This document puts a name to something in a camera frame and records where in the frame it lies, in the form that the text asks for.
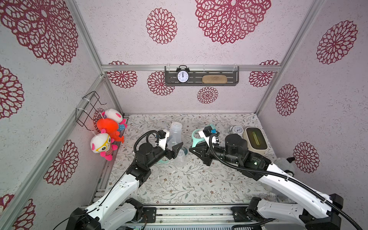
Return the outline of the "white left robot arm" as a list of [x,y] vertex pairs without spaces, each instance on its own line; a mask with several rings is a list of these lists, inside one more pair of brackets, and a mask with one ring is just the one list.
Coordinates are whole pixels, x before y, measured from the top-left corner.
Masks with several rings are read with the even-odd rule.
[[143,204],[129,196],[150,177],[151,168],[162,158],[175,159],[183,146],[167,147],[167,130],[150,130],[133,146],[135,158],[111,190],[85,209],[75,209],[67,218],[68,230],[117,230],[123,224],[141,220]]

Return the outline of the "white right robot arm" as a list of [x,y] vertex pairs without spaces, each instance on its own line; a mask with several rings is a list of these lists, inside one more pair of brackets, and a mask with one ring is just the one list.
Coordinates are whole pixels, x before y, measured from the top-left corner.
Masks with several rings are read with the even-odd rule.
[[308,230],[341,228],[343,199],[340,196],[320,193],[296,180],[265,156],[250,151],[247,141],[237,134],[228,135],[224,147],[213,142],[216,137],[216,134],[205,137],[204,142],[191,147],[189,152],[207,166],[217,160],[293,200],[292,204],[288,204],[254,197],[245,209],[247,219],[259,224],[269,220],[284,220]]

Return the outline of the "teal nipple collar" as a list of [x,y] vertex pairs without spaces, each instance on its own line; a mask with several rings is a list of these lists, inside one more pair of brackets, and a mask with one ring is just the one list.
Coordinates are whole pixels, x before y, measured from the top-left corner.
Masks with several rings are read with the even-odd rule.
[[182,150],[184,151],[185,155],[188,155],[188,149],[185,147],[182,147]]

